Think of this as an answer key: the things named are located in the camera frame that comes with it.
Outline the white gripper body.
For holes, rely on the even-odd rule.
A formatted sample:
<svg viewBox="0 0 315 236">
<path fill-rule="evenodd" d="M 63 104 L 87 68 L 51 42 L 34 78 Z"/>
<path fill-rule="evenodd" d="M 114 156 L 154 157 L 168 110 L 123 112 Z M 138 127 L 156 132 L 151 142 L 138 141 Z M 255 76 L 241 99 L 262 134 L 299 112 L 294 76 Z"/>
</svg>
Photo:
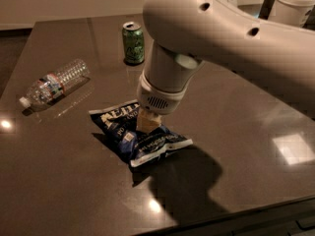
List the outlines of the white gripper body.
<svg viewBox="0 0 315 236">
<path fill-rule="evenodd" d="M 137 86 L 137 100 L 142 108 L 158 115 L 168 115 L 176 110 L 186 89 L 180 92 L 166 92 L 154 88 L 141 74 Z"/>
</svg>

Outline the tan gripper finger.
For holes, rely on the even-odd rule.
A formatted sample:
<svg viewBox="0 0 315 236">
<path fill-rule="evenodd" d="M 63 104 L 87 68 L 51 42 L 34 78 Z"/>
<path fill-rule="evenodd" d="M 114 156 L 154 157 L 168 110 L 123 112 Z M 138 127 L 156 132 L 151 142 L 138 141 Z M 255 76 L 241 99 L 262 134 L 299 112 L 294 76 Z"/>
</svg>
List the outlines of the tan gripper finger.
<svg viewBox="0 0 315 236">
<path fill-rule="evenodd" d="M 150 130 L 153 131 L 161 125 L 161 116 L 157 115 L 151 119 Z"/>
<path fill-rule="evenodd" d="M 148 132 L 150 128 L 150 113 L 146 109 L 140 109 L 137 116 L 137 130 Z"/>
</svg>

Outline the white cylindrical robot base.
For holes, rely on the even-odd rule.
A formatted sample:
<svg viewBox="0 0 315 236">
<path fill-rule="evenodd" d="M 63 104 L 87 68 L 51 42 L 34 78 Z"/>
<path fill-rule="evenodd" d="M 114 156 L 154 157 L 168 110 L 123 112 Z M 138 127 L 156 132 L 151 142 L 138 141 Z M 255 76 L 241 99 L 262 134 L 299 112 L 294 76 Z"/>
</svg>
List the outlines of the white cylindrical robot base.
<svg viewBox="0 0 315 236">
<path fill-rule="evenodd" d="M 315 0 L 264 0 L 259 18 L 302 28 L 315 6 Z"/>
</svg>

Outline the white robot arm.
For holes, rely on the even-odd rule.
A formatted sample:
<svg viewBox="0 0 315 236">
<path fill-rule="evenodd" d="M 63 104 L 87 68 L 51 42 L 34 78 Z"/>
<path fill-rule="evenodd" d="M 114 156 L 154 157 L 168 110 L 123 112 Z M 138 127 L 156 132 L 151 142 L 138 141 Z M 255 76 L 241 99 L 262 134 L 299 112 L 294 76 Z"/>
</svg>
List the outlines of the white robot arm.
<svg viewBox="0 0 315 236">
<path fill-rule="evenodd" d="M 138 130 L 160 126 L 204 62 L 315 115 L 315 31 L 254 18 L 226 0 L 145 0 L 143 20 L 153 45 L 137 88 Z"/>
</svg>

